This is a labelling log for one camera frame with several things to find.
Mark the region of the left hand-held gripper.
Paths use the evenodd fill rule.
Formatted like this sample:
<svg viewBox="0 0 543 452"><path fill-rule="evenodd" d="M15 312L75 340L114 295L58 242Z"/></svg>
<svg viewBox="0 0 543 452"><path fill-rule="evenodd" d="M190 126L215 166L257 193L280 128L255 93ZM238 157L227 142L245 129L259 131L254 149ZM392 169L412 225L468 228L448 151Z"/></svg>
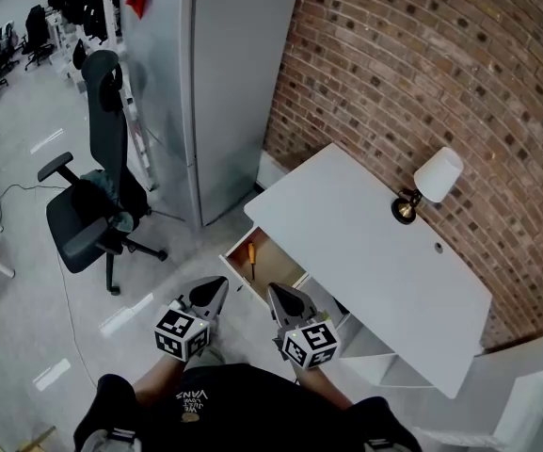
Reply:
<svg viewBox="0 0 543 452"><path fill-rule="evenodd" d="M208 276L184 283L177 301L182 310L191 309L196 315L162 306L154 320L156 347L184 363L199 355L211 342L211 323L206 320L220 314L228 292L229 279L225 276Z"/></svg>

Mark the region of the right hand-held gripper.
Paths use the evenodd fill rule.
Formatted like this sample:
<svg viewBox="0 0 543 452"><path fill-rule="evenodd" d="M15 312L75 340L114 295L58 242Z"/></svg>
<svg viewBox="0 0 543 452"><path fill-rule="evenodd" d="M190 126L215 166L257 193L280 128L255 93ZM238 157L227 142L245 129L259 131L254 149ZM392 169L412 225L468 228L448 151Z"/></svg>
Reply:
<svg viewBox="0 0 543 452"><path fill-rule="evenodd" d="M267 301L272 318L286 330L279 339L282 356L301 370L329 363L339 356L341 338L330 319L321 320L311 298L300 290L278 282L267 286Z"/></svg>

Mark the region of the white drawer with brown inside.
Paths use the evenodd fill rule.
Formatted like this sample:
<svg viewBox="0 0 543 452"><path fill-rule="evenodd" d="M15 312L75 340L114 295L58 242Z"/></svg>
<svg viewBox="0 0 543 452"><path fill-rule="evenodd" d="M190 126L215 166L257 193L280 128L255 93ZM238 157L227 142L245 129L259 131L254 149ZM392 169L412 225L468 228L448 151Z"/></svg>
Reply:
<svg viewBox="0 0 543 452"><path fill-rule="evenodd" d="M256 248L255 279L251 279L248 242ZM228 251L219 255L239 285L250 292L263 306L267 306L266 288L270 283L295 284L308 274L261 228L253 226Z"/></svg>

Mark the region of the person's left forearm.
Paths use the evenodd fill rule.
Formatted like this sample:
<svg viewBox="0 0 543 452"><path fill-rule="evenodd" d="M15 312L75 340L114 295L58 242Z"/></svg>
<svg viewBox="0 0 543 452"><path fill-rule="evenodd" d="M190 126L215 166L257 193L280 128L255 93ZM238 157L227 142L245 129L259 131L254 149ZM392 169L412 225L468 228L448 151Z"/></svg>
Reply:
<svg viewBox="0 0 543 452"><path fill-rule="evenodd" d="M164 355L134 385L137 402L150 407L155 402L175 394L183 376L186 363L173 356Z"/></svg>

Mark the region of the person's right forearm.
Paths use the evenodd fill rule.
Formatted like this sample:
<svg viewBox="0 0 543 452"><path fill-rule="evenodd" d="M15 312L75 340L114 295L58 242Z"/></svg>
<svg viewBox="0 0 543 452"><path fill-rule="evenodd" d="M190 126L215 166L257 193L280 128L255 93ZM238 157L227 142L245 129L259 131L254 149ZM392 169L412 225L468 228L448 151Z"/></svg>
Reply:
<svg viewBox="0 0 543 452"><path fill-rule="evenodd" d="M294 363L292 367L297 382L303 388L318 394L342 411L353 406L353 402L329 380L321 369L302 369Z"/></svg>

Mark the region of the white desk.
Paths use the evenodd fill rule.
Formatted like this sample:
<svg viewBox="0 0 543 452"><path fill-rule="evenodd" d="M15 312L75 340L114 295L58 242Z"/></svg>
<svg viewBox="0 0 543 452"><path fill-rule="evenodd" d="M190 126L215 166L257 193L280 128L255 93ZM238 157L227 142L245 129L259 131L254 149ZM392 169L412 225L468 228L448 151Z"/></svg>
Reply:
<svg viewBox="0 0 543 452"><path fill-rule="evenodd" d="M248 202L246 215L346 309L343 360L374 385L455 398L491 295L423 220L399 223L393 193L336 145Z"/></svg>

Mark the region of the person's black t-shirt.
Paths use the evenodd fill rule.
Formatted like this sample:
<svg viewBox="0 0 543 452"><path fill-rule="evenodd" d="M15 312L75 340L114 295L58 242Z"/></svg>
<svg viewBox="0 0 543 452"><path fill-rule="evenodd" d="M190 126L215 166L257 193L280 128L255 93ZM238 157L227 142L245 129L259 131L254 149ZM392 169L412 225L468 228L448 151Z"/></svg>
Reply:
<svg viewBox="0 0 543 452"><path fill-rule="evenodd" d="M105 375L73 441L75 452L423 452L384 398L341 410L245 363L192 368L150 405Z"/></svg>

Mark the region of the grey-green jacket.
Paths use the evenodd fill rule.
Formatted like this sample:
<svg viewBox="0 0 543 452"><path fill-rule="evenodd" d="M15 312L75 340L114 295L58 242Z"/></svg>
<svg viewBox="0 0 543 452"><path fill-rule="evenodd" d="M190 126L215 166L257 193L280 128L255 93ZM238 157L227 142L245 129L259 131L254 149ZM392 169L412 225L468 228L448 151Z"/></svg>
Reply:
<svg viewBox="0 0 543 452"><path fill-rule="evenodd" d="M80 176L81 181L90 183L98 189L99 196L104 198L107 222L119 232L130 233L135 229L133 216L120 204L120 197L112 179L103 169L94 169Z"/></svg>

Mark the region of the white shelving rack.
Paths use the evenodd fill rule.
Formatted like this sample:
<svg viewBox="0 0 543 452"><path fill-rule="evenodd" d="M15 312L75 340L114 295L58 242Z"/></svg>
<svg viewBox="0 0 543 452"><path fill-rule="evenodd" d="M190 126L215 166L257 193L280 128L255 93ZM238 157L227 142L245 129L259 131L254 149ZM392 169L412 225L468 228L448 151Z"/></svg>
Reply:
<svg viewBox="0 0 543 452"><path fill-rule="evenodd" d="M156 188L156 182L149 161L147 140L139 127L136 104L131 90L126 45L123 41L120 25L120 0L103 0L103 2L107 30L107 40L103 43L100 43L97 38L90 40L81 25L68 23L58 10L53 10L46 21L55 34L56 55L64 61L63 71L73 79L81 92L87 90L85 79L80 76L80 71L77 71L72 64L72 52L77 41L83 40L87 56L97 50L112 50L118 55L122 71L120 98L127 120L127 132L132 140L128 145L129 169L143 187L152 191Z"/></svg>

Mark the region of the black office chair with headrest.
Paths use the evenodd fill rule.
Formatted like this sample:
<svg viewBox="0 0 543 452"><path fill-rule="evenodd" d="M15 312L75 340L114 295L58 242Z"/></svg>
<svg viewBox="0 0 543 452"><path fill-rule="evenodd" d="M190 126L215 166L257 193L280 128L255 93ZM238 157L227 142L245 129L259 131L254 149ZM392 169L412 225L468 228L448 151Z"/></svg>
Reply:
<svg viewBox="0 0 543 452"><path fill-rule="evenodd" d="M140 220L152 214L144 188L130 172L127 164L128 132L120 91L122 71L118 55L111 50L98 50L87 56L81 69L88 98L88 141L92 158L112 179L120 204L135 222L130 233L117 231L104 215L106 205L98 189L80 180L69 169L73 155L65 152L38 172L41 183L53 174L65 179L69 186L46 205L47 223L56 250L71 273L80 273L105 257L105 286L117 296L120 288L113 284L115 257L124 250L139 251L163 262L165 250L153 250L129 238Z"/></svg>

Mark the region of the white shade table lamp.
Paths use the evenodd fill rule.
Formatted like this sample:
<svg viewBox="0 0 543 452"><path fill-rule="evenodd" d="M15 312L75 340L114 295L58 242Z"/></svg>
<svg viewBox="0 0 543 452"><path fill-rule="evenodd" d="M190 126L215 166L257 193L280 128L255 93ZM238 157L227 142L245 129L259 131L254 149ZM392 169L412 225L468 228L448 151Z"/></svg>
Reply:
<svg viewBox="0 0 543 452"><path fill-rule="evenodd" d="M393 217L408 225L417 217L417 206L423 199L441 203L455 186L464 169L463 160L451 148L440 148L413 174L414 187L403 188L391 203Z"/></svg>

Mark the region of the grey refrigerator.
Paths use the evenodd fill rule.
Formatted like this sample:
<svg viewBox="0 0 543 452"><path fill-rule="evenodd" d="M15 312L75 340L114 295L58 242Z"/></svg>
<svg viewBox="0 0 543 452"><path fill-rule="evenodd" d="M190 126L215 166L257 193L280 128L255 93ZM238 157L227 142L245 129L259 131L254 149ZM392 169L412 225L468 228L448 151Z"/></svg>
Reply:
<svg viewBox="0 0 543 452"><path fill-rule="evenodd" d="M152 0L121 9L159 198L202 228L254 187L295 0Z"/></svg>

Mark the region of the row of black shelf items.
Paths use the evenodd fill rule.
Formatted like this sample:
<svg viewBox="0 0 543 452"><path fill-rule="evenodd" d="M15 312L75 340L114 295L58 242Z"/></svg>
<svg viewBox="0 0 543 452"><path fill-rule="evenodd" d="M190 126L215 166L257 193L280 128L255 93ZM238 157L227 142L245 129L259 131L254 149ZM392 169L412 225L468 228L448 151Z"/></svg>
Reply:
<svg viewBox="0 0 543 452"><path fill-rule="evenodd" d="M107 40L103 0L47 0L70 24L81 25L86 36L100 43Z"/></svg>

